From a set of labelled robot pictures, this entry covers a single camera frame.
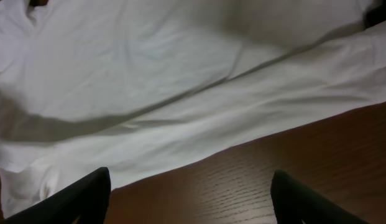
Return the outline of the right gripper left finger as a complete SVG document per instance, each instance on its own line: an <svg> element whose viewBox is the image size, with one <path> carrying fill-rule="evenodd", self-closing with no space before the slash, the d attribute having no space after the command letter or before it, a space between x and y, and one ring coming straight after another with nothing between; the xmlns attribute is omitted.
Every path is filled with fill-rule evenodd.
<svg viewBox="0 0 386 224"><path fill-rule="evenodd" d="M109 206L109 170L100 167L42 202L6 219L7 224L103 224Z"/></svg>

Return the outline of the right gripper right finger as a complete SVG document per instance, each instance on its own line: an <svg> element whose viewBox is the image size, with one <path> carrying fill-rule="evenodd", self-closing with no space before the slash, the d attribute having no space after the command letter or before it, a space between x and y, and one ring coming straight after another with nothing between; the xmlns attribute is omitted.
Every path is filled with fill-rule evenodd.
<svg viewBox="0 0 386 224"><path fill-rule="evenodd" d="M282 170L272 178L270 194L278 224L366 224Z"/></svg>

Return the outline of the white t-shirt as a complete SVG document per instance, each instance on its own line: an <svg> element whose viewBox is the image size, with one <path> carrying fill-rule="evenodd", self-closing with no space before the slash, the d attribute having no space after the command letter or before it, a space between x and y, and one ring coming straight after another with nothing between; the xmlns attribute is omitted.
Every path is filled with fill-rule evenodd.
<svg viewBox="0 0 386 224"><path fill-rule="evenodd" d="M378 1L0 1L1 208L386 101Z"/></svg>

